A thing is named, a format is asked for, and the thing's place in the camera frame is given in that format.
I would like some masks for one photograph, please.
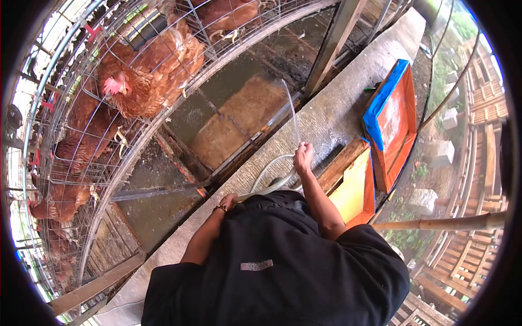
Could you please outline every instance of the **black shirt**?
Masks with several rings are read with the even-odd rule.
[[[367,224],[321,238],[295,191],[253,196],[221,224],[206,263],[152,271],[149,325],[384,325],[408,269]]]

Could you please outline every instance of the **chicken head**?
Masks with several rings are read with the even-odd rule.
[[[112,95],[120,92],[127,95],[127,90],[131,89],[128,81],[129,78],[123,71],[117,71],[105,81],[103,92],[105,94],[111,93]]]

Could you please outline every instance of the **wrist bracelet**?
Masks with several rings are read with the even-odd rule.
[[[224,206],[224,205],[217,205],[217,206],[214,207],[214,209],[212,210],[212,213],[214,213],[214,211],[215,211],[216,209],[218,209],[218,208],[219,208],[219,209],[222,209],[223,212],[225,212],[225,213],[228,211],[226,206]]]

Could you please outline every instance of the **orange tarp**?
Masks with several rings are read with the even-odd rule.
[[[363,117],[372,142],[377,188],[390,192],[417,135],[409,61],[399,59],[370,99]]]

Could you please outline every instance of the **shirt logo patch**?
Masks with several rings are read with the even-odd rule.
[[[265,268],[274,266],[274,262],[271,259],[267,259],[260,262],[242,262],[242,271],[262,271]]]

